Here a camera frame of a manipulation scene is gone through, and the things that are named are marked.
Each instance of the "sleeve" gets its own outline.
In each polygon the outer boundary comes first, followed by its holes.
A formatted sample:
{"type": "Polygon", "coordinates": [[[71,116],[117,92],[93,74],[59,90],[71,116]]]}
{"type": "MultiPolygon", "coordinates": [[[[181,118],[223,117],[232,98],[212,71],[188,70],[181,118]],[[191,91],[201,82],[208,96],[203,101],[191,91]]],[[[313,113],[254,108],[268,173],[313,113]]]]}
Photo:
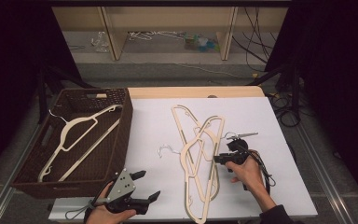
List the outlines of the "sleeve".
{"type": "Polygon", "coordinates": [[[283,205],[277,205],[267,212],[260,214],[261,217],[261,224],[292,224],[298,223],[301,224],[302,222],[294,222],[284,210],[283,205]]]}

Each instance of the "hanger hook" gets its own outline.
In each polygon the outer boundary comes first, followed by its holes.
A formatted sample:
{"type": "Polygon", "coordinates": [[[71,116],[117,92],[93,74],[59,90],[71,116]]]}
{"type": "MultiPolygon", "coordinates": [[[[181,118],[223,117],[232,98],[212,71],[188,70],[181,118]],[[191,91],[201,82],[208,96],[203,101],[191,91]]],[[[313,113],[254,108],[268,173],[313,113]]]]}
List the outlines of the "hanger hook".
{"type": "Polygon", "coordinates": [[[65,123],[68,123],[68,121],[66,121],[66,119],[64,119],[63,117],[53,114],[50,109],[48,110],[48,112],[50,113],[50,115],[51,115],[52,117],[60,118],[60,119],[62,119],[63,121],[65,121],[65,123]]]}

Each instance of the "wooden panel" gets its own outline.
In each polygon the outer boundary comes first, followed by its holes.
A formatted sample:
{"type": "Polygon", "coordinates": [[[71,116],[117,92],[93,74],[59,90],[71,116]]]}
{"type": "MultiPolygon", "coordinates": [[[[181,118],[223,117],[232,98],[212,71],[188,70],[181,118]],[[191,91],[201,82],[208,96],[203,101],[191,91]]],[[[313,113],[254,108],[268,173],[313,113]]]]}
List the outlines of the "wooden panel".
{"type": "Polygon", "coordinates": [[[107,7],[115,32],[225,32],[231,7],[107,7]]]}
{"type": "Polygon", "coordinates": [[[264,97],[256,86],[231,87],[145,87],[129,88],[131,99],[152,98],[206,98],[216,97],[264,97]]]}
{"type": "Polygon", "coordinates": [[[99,7],[53,7],[63,31],[104,31],[99,7]]]}

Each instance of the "tripod leg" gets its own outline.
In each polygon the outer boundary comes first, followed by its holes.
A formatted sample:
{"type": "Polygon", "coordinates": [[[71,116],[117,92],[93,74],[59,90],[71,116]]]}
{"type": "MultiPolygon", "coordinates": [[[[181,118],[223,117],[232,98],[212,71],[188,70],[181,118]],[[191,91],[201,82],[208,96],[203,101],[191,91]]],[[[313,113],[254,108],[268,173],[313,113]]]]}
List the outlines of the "tripod leg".
{"type": "Polygon", "coordinates": [[[63,77],[65,79],[70,80],[71,82],[75,83],[76,85],[78,85],[79,87],[82,88],[91,88],[91,89],[95,89],[95,87],[91,86],[90,84],[84,82],[81,79],[77,79],[73,76],[70,76],[69,74],[66,74],[65,72],[63,72],[61,69],[57,68],[57,67],[52,67],[50,66],[48,68],[51,72],[53,72],[55,75],[58,75],[60,77],[63,77]]]}
{"type": "Polygon", "coordinates": [[[266,73],[264,76],[258,78],[257,80],[247,84],[247,86],[258,86],[261,83],[269,80],[272,77],[275,77],[276,75],[280,74],[281,72],[283,72],[284,70],[286,70],[286,64],[283,64],[275,69],[273,69],[272,71],[266,73]]]}

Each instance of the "gripper jaw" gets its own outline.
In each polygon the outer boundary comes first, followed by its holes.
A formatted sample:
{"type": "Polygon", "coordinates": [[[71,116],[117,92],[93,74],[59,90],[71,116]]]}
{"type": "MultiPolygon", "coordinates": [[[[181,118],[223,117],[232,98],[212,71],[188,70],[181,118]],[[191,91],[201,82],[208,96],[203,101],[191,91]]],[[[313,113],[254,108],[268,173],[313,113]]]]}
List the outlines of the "gripper jaw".
{"type": "Polygon", "coordinates": [[[125,210],[136,210],[137,215],[146,214],[149,205],[155,202],[160,191],[150,195],[148,199],[133,199],[132,193],[136,187],[133,180],[145,176],[146,171],[140,171],[134,174],[128,174],[123,170],[118,178],[115,178],[115,184],[108,190],[106,209],[111,213],[120,213],[125,210]]]}

